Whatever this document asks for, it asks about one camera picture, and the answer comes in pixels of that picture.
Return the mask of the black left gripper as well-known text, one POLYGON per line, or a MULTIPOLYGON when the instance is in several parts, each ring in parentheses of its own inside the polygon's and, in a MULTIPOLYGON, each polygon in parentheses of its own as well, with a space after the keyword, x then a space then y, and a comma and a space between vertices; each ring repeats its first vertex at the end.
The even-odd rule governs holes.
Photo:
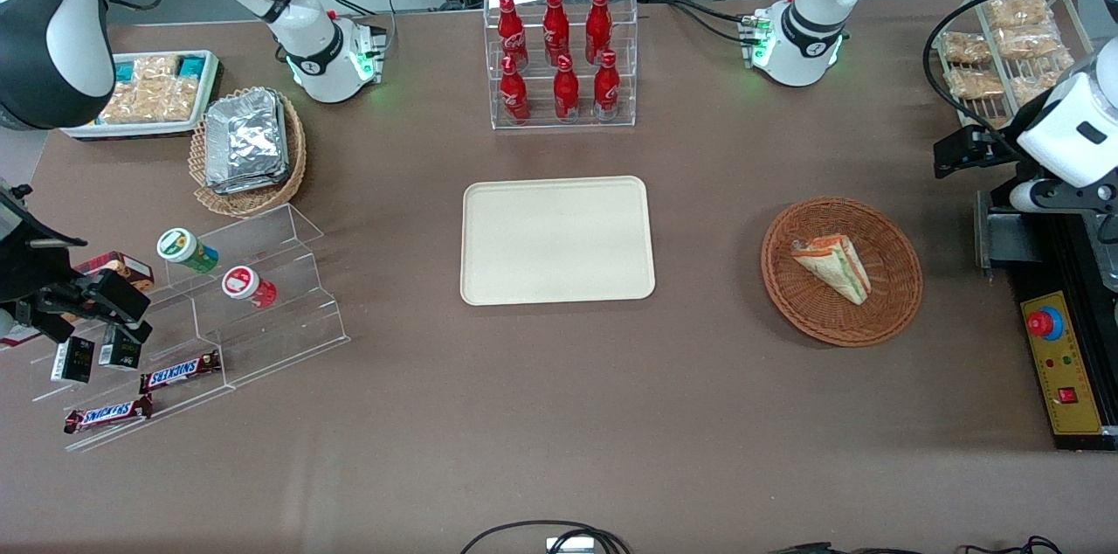
POLYGON ((961 170, 1017 162, 1018 152, 1007 143, 999 128, 970 124, 934 144, 935 179, 947 178, 961 170))

